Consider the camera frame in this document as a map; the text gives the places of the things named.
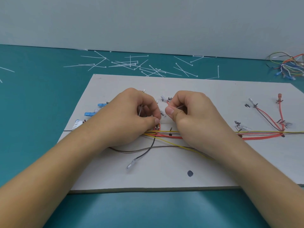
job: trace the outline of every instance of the white wall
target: white wall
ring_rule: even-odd
[[[264,59],[303,52],[304,0],[0,0],[0,43]]]

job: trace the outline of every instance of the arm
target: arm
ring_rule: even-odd
[[[139,117],[140,105],[141,115],[152,117]],[[153,97],[132,88],[120,93],[0,188],[0,227],[42,227],[100,151],[132,142],[160,118]]]
[[[185,111],[176,108],[183,104]],[[166,113],[189,145],[228,170],[271,227],[303,226],[304,191],[238,137],[207,96],[179,91]]]

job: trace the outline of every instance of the person's left hand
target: person's left hand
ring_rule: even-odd
[[[152,96],[128,88],[74,131],[83,130],[86,142],[98,149],[104,149],[134,141],[154,128],[160,119],[161,113]]]

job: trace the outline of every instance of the black dot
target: black dot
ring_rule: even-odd
[[[192,171],[188,171],[187,174],[188,174],[189,177],[193,176],[193,172]]]

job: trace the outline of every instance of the teal mat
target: teal mat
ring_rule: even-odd
[[[304,80],[274,77],[261,60],[202,58],[0,45],[0,185],[56,144],[91,76],[145,76],[140,69],[109,67],[134,57],[142,67],[162,69],[166,77],[289,82],[304,91]],[[197,75],[189,77],[175,69]],[[45,227],[268,227],[242,190],[203,192],[68,195]]]

